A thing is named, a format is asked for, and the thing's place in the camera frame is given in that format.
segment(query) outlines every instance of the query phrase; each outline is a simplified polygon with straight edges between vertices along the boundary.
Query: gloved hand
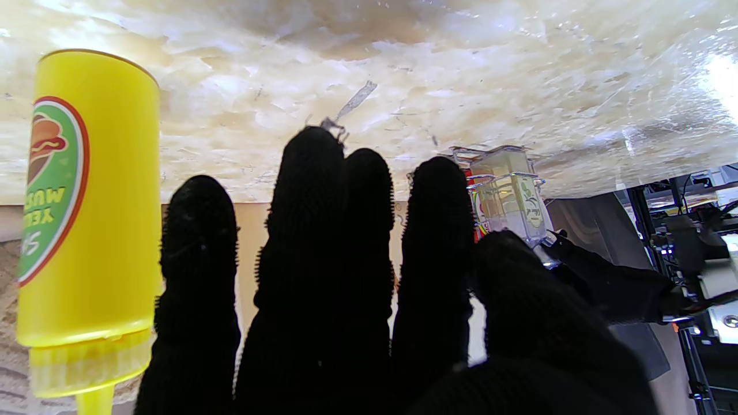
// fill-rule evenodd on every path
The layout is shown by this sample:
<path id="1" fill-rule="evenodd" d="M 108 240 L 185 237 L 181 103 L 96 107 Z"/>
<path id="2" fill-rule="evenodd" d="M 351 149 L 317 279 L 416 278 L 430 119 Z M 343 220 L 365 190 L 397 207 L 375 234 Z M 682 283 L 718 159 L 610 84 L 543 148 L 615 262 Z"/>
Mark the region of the gloved hand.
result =
<path id="1" fill-rule="evenodd" d="M 635 359 L 517 237 L 487 235 L 472 255 L 454 162 L 415 170 L 407 211 L 390 353 L 387 164 L 368 149 L 344 160 L 319 127 L 288 143 L 234 387 L 235 215 L 214 179 L 188 180 L 164 223 L 167 289 L 135 414 L 512 414 L 523 399 L 540 413 L 655 413 Z M 466 368 L 473 267 L 489 361 Z M 521 318 L 534 329 L 516 332 Z M 508 333 L 523 344 L 489 341 Z"/>
<path id="2" fill-rule="evenodd" d="M 390 356 L 392 197 L 376 152 L 344 160 L 319 127 L 289 142 L 234 389 L 233 207 L 214 179 L 188 180 L 165 219 L 167 289 L 136 414 L 401 413 L 463 368 L 474 243 L 466 177 L 442 157 L 415 171 Z"/>

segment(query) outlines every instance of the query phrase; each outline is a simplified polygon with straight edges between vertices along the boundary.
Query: metal frame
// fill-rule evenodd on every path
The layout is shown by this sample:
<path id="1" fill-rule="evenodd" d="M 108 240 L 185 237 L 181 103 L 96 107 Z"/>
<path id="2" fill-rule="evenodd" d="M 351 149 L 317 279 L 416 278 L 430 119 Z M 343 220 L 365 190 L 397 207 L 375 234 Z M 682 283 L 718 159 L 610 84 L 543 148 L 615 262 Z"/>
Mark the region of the metal frame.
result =
<path id="1" fill-rule="evenodd" d="M 645 186 L 638 186 L 630 188 L 627 191 L 628 199 L 630 199 L 630 205 L 633 209 L 633 215 L 635 216 L 635 226 L 643 238 L 643 244 L 653 267 L 658 272 L 667 275 L 666 264 L 663 262 L 662 256 L 658 255 L 652 246 L 651 238 L 655 235 L 656 229 L 651 219 L 648 204 L 646 203 L 644 188 Z M 673 196 L 675 205 L 678 205 L 680 203 L 678 200 L 681 198 L 680 194 L 677 192 Z M 682 355 L 684 356 L 684 364 L 689 378 L 689 388 L 692 390 L 689 397 L 694 400 L 699 415 L 718 415 L 717 406 L 715 405 L 712 392 L 710 391 L 710 385 L 705 375 L 705 369 L 702 366 L 700 356 L 697 354 L 692 336 L 689 334 L 687 325 L 684 322 L 680 323 L 678 334 L 682 347 Z"/>

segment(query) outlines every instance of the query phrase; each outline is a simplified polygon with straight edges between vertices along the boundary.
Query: black cable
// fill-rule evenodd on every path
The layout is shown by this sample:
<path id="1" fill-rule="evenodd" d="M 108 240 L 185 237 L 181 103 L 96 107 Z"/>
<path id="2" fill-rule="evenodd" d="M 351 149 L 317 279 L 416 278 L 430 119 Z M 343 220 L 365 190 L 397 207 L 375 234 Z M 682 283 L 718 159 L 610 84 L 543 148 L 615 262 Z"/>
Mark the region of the black cable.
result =
<path id="1" fill-rule="evenodd" d="M 689 206 L 687 205 L 687 198 L 685 196 L 685 193 L 687 192 L 687 183 L 689 183 L 690 177 L 692 177 L 692 174 L 687 174 L 687 178 L 684 180 L 684 186 L 682 187 L 682 203 L 684 204 L 684 213 L 687 214 L 689 214 Z"/>

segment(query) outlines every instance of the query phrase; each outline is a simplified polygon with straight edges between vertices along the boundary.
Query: clear plastic container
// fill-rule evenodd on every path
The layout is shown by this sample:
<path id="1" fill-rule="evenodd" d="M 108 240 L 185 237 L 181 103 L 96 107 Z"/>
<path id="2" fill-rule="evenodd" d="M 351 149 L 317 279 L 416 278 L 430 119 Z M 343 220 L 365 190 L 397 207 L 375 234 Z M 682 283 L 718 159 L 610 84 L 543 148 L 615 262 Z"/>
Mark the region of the clear plastic container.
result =
<path id="1" fill-rule="evenodd" d="M 475 188 L 481 214 L 489 230 L 509 229 L 534 246 L 546 237 L 545 206 L 538 193 L 531 164 L 521 147 L 506 145 L 472 161 L 474 175 L 494 179 Z"/>

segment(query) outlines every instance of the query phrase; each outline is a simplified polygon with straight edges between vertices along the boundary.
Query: hot dog label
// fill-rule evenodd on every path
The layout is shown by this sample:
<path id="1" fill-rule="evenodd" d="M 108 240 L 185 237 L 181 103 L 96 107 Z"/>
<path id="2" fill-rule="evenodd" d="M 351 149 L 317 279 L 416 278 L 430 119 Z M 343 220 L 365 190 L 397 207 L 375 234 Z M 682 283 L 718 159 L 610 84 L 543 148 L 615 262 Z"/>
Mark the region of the hot dog label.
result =
<path id="1" fill-rule="evenodd" d="M 36 101 L 23 209 L 21 285 L 54 256 L 75 222 L 87 185 L 89 140 L 82 117 L 56 97 Z"/>

